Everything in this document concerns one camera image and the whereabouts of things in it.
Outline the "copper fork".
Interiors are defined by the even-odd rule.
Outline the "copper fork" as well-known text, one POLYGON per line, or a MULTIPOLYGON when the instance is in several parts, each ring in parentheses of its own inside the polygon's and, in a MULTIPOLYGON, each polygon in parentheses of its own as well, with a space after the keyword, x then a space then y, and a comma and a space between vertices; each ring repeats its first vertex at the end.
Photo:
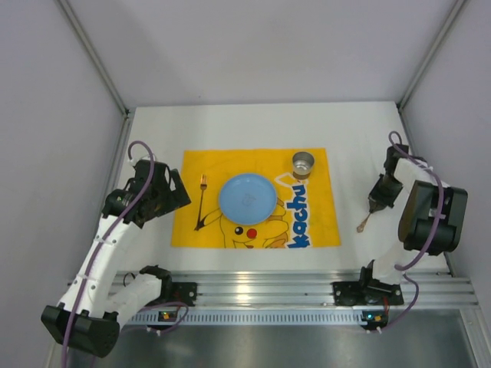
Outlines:
POLYGON ((203 208, 203 197, 204 197, 204 192, 206 191, 208 187, 208 180, 206 174, 202 174, 200 178, 200 199, 199 199, 199 211, 198 211, 198 216, 196 220, 196 226, 194 228, 195 231, 199 231, 200 229, 200 222, 201 222, 201 215, 202 215, 202 208, 203 208))

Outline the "copper spoon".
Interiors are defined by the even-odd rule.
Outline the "copper spoon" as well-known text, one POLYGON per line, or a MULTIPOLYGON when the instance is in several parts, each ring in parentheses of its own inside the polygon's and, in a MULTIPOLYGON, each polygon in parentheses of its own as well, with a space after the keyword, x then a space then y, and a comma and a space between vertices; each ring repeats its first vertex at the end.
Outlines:
POLYGON ((369 213, 367 214, 367 216, 366 216, 366 217, 365 217, 365 218, 364 218, 364 219, 361 221, 361 223, 360 223, 360 224, 357 226, 357 228, 356 228, 356 232, 357 232, 357 233, 362 233, 362 232, 364 231, 364 228, 365 228, 365 226, 366 226, 366 224, 367 224, 367 222, 368 222, 369 218, 371 217, 371 215, 372 215, 372 213, 371 213, 371 212, 369 212, 369 213))

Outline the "blue plastic plate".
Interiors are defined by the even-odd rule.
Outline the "blue plastic plate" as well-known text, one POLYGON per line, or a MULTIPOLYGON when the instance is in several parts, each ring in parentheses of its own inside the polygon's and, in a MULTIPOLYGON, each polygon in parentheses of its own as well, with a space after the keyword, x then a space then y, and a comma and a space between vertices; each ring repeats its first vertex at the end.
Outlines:
POLYGON ((233 176, 220 189, 219 209, 231 222, 256 225, 275 210, 277 192, 271 181, 255 173, 233 176))

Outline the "yellow Pikachu cloth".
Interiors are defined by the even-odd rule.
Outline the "yellow Pikachu cloth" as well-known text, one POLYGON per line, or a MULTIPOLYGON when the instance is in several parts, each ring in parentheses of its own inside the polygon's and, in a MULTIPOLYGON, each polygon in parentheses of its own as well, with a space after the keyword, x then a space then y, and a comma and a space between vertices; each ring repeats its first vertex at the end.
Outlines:
POLYGON ((174 248, 319 248, 341 244, 328 158, 323 148, 306 150, 315 158, 311 175, 296 179, 292 157, 296 149, 229 149, 186 151, 181 177, 191 204, 175 215, 174 248), (256 225, 229 221, 219 209, 219 192, 233 176, 255 173, 269 179, 277 192, 274 212, 256 225), (200 178, 206 174, 199 231, 200 178))

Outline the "steel cup with cork base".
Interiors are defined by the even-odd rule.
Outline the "steel cup with cork base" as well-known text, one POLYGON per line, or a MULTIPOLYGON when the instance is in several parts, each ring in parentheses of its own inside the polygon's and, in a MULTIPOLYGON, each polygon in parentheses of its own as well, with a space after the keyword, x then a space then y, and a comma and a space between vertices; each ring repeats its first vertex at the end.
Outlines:
POLYGON ((307 179, 315 164, 312 154, 305 151, 296 152, 292 157, 292 175, 299 180, 307 179))

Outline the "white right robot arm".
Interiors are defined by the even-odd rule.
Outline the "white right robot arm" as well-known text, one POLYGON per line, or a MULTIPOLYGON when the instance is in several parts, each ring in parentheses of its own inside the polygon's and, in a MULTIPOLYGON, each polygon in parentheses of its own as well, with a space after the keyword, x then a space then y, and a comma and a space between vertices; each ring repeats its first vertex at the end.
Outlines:
POLYGON ((389 292, 424 256, 452 252, 460 242, 467 191, 446 184, 424 159, 410 155, 408 146, 395 143, 387 149, 384 173, 368 195, 369 213, 392 208, 403 191, 408 197, 396 243, 361 269, 364 288, 389 292))

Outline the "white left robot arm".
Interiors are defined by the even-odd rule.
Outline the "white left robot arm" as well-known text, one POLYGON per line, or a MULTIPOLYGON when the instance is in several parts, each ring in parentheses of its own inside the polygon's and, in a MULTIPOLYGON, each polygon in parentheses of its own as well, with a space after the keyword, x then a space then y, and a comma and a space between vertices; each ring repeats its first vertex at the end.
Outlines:
POLYGON ((191 203, 177 169, 141 159, 123 189, 106 198, 93 244, 67 292, 41 314, 54 340, 67 348, 103 358, 121 329, 149 304, 171 302, 171 273, 157 265, 142 267, 116 294, 110 288, 144 225, 191 203))

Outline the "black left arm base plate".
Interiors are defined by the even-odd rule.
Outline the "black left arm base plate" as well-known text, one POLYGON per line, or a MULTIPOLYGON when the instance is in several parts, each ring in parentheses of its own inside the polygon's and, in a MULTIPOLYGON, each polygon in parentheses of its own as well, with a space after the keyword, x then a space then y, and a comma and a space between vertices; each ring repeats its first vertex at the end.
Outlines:
POLYGON ((197 299, 198 285, 195 282, 173 282, 169 302, 181 302, 194 307, 197 299))

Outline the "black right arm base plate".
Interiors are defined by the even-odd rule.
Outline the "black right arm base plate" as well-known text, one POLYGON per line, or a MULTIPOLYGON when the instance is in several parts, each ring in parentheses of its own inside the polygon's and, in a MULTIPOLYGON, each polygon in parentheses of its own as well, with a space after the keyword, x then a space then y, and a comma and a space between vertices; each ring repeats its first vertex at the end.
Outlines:
POLYGON ((390 306, 404 304, 404 297, 399 284, 384 284, 370 281, 337 281, 332 284, 334 304, 342 307, 383 306, 387 301, 390 306))

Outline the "aluminium mounting rail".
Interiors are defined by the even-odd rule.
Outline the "aluminium mounting rail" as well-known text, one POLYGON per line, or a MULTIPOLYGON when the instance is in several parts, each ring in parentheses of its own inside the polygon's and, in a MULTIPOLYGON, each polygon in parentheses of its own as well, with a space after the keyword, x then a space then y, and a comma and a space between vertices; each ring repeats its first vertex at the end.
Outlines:
MULTIPOLYGON (((445 272, 411 272, 400 289, 408 305, 419 292, 416 308, 447 309, 477 307, 478 298, 467 278, 445 272)), ((198 285, 197 307, 237 308, 334 308, 332 284, 358 281, 359 273, 350 271, 231 271, 173 272, 175 282, 198 285)))

